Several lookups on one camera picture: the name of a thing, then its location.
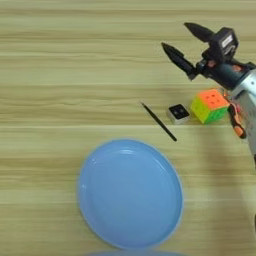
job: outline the colorful cube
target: colorful cube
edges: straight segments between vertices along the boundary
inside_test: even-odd
[[[221,119],[227,112],[229,103],[217,89],[200,92],[190,108],[197,118],[208,124]]]

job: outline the black small object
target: black small object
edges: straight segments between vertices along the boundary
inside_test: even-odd
[[[174,140],[177,141],[177,138],[170,132],[170,130],[164,125],[164,123],[157,117],[157,115],[143,102],[141,105],[147,110],[147,112],[153,117],[153,119],[163,128],[163,130]]]
[[[175,124],[182,124],[190,117],[189,112],[182,104],[169,107],[167,114]]]

